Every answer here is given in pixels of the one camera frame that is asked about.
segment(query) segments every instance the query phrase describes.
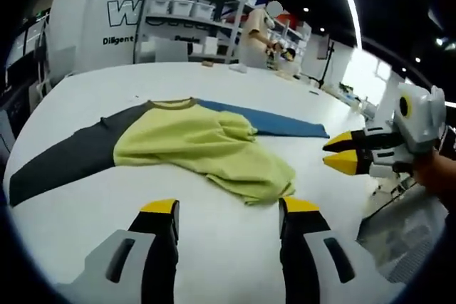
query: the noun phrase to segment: blue sleeve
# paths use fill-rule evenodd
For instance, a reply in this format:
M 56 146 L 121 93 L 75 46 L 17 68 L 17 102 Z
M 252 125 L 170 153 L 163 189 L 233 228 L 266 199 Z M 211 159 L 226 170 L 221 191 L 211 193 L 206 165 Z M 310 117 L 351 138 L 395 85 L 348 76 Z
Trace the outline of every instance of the blue sleeve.
M 283 115 L 213 101 L 198 99 L 198 104 L 210 110 L 216 110 L 217 112 L 227 111 L 243 115 L 258 130 L 258 135 L 329 138 L 325 127 L 321 124 L 311 124 L 290 117 L 284 117 Z

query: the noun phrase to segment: yellow-green shirt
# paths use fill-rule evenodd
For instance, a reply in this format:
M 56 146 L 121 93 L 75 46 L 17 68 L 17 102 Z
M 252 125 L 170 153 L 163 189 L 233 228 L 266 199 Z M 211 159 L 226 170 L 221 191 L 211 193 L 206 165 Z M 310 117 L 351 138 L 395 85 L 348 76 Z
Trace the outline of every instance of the yellow-green shirt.
M 294 170 L 255 142 L 242 115 L 216 112 L 194 99 L 154 103 L 120 137 L 115 165 L 175 164 L 203 174 L 246 203 L 294 193 Z

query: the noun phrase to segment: desk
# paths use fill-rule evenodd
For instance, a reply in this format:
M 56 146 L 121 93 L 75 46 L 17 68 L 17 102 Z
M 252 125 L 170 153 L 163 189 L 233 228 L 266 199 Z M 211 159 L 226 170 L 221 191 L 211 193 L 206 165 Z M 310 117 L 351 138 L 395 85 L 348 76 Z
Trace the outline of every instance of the desk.
M 330 136 L 364 126 L 361 115 L 332 96 L 268 70 L 241 74 L 199 63 L 106 68 L 66 78 L 35 109 L 8 161 L 6 192 L 15 171 L 79 128 L 147 99 L 189 96 L 322 123 Z M 296 170 L 295 196 L 317 203 L 330 226 L 354 240 L 370 178 L 324 166 L 325 139 L 258 141 Z M 52 283 L 70 283 L 84 258 L 116 229 L 128 229 L 140 207 L 173 197 L 181 202 L 176 303 L 284 303 L 278 205 L 245 206 L 172 165 L 108 169 L 29 199 L 11 215 L 43 274 Z

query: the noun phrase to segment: hand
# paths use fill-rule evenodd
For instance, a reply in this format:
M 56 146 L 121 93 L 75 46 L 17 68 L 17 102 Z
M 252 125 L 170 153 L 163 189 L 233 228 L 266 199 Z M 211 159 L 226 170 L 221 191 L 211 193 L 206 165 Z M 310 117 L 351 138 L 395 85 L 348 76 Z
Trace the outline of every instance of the hand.
M 413 177 L 432 194 L 439 197 L 448 210 L 456 210 L 456 162 L 437 151 L 418 157 L 413 162 Z
M 281 53 L 284 50 L 284 47 L 279 42 L 277 42 L 274 44 L 274 50 L 278 53 Z

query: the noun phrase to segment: dark gray sleeve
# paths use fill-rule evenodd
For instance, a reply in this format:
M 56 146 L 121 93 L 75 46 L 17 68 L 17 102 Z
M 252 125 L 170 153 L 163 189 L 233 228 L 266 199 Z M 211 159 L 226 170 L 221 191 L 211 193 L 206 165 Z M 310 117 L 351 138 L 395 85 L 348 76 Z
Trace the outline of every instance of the dark gray sleeve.
M 115 144 L 148 109 L 150 105 L 145 103 L 102 117 L 94 126 L 75 132 L 33 158 L 11 177 L 10 205 L 114 167 Z

